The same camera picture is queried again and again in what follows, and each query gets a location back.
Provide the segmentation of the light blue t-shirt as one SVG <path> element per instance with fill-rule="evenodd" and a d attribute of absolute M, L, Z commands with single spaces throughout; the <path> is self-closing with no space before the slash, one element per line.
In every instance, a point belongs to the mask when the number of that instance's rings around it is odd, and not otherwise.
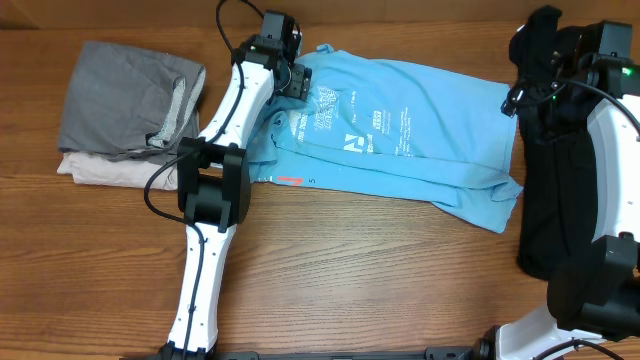
<path fill-rule="evenodd" d="M 501 233 L 521 193 L 511 177 L 508 86 L 329 45 L 300 58 L 304 101 L 263 108 L 249 143 L 255 182 L 430 202 Z"/>

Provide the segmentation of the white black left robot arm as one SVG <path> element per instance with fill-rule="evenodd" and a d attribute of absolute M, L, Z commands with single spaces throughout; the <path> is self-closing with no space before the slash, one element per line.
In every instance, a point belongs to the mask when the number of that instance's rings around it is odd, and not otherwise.
<path fill-rule="evenodd" d="M 179 307 L 159 359 L 212 355 L 225 260 L 251 199 L 251 131 L 274 97 L 306 100 L 309 94 L 312 72 L 295 61 L 299 24 L 282 12 L 268 10 L 261 17 L 260 32 L 231 51 L 230 83 L 209 125 L 179 143 L 177 219 L 186 226 L 187 254 Z"/>

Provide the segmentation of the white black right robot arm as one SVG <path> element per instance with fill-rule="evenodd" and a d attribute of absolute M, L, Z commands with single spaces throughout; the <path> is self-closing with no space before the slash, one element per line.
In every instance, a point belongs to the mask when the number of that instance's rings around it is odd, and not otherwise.
<path fill-rule="evenodd" d="M 469 359 L 559 359 L 639 333 L 639 67 L 630 25 L 560 27 L 533 13 L 513 36 L 527 167 L 518 262 L 545 302 L 489 330 Z"/>

